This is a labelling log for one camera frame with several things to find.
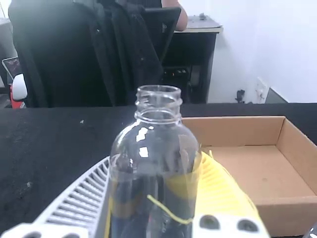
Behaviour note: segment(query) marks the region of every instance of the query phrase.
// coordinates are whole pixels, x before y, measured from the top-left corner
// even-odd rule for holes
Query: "black tabletop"
[[[0,233],[36,217],[110,153],[134,107],[0,110]],[[317,104],[184,105],[185,117],[287,116],[317,143]]]

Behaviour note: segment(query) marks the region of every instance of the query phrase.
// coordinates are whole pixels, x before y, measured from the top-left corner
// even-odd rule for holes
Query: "red object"
[[[11,100],[11,105],[13,109],[19,109],[22,106],[23,102],[16,102],[13,100],[13,96],[12,96],[12,86],[10,86],[10,100]]]

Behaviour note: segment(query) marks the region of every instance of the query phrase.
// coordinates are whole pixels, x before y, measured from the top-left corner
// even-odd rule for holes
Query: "person's arm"
[[[187,21],[188,21],[188,16],[182,5],[178,2],[178,0],[161,0],[162,1],[162,7],[172,7],[172,6],[177,6],[180,7],[182,10],[179,15],[179,19],[176,25],[176,30],[177,31],[183,31],[187,27]]]

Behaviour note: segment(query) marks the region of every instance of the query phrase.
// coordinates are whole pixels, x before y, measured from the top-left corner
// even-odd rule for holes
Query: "black desk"
[[[192,103],[207,103],[216,36],[222,31],[223,28],[209,17],[201,21],[197,16],[189,16],[188,29],[175,32],[172,37],[163,66],[199,67],[198,77],[190,75],[197,77],[192,80]]]
[[[134,111],[134,107],[0,110],[0,233],[34,221],[66,187],[107,156]],[[182,113],[285,115],[317,143],[317,104],[184,105]]]

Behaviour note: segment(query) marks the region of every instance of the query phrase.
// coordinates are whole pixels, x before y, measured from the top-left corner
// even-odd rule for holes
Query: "yellow string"
[[[184,220],[182,218],[177,217],[174,215],[166,206],[164,206],[162,203],[157,201],[155,198],[153,198],[151,195],[147,195],[147,198],[154,203],[156,206],[158,206],[160,209],[162,209],[164,212],[166,212],[173,220],[177,221],[180,224],[187,225],[193,221],[192,218]]]

